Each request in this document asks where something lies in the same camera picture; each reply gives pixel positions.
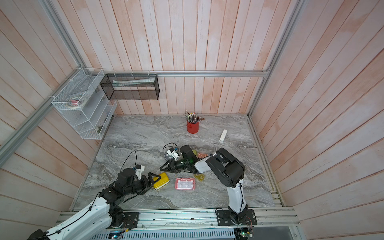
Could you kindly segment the yellow lid white pillbox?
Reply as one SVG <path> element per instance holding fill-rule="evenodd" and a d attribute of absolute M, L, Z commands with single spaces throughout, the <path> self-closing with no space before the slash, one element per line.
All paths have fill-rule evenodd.
<path fill-rule="evenodd" d="M 159 190 L 160 188 L 162 188 L 163 186 L 167 185 L 170 182 L 170 179 L 165 172 L 160 173 L 160 176 L 162 177 L 162 179 L 153 185 L 153 188 L 155 190 Z"/>

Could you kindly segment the red pillbox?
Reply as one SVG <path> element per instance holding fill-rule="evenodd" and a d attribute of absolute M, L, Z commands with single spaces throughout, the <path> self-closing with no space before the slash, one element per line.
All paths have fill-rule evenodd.
<path fill-rule="evenodd" d="M 195 190 L 196 183 L 194 178 L 176 178 L 175 189 L 181 191 Z"/>

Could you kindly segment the orange pillbox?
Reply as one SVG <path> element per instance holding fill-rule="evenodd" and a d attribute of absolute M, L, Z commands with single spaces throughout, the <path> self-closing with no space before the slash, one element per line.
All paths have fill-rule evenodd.
<path fill-rule="evenodd" d="M 209 156 L 208 154 L 198 153 L 198 158 L 199 159 L 203 159 L 203 158 L 206 158 L 208 156 Z"/>

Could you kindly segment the small yellow pillbox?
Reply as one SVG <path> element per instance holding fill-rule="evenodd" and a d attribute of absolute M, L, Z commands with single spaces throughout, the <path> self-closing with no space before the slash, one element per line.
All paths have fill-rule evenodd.
<path fill-rule="evenodd" d="M 197 180 L 199 180 L 200 182 L 202 182 L 205 179 L 205 175 L 204 174 L 194 174 L 194 177 Z"/>

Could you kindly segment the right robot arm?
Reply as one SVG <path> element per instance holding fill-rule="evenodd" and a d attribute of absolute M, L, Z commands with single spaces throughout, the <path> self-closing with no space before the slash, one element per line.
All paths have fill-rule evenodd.
<path fill-rule="evenodd" d="M 164 148 L 168 148 L 168 151 L 165 154 L 166 162 L 160 167 L 160 171 L 173 174 L 213 172 L 227 188 L 229 196 L 228 209 L 216 210 L 218 224 L 223 226 L 225 222 L 234 225 L 242 223 L 249 208 L 243 191 L 246 167 L 241 161 L 224 148 L 220 148 L 213 155 L 200 158 L 189 145 L 184 145 L 181 148 L 169 146 Z"/>

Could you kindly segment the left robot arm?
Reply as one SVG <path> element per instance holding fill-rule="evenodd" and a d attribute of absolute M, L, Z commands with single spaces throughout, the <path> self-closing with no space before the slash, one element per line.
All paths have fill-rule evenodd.
<path fill-rule="evenodd" d="M 119 228 L 124 223 L 120 207 L 127 195 L 144 195 L 162 177 L 148 173 L 138 177 L 136 170 L 127 168 L 118 173 L 117 179 L 97 194 L 81 211 L 63 223 L 43 232 L 37 230 L 30 240 L 88 240 L 107 227 Z"/>

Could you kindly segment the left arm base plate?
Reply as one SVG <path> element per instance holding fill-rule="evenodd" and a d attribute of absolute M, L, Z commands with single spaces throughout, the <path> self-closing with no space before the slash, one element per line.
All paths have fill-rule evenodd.
<path fill-rule="evenodd" d="M 106 218 L 107 223 L 103 224 L 102 229 L 135 229 L 138 226 L 139 212 L 119 213 L 112 218 Z"/>

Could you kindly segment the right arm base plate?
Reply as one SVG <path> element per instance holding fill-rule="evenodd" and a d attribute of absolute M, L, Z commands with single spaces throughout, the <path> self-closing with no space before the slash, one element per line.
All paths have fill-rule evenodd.
<path fill-rule="evenodd" d="M 256 226 L 258 224 L 254 210 L 244 209 L 240 214 L 232 210 L 215 210 L 219 226 Z"/>

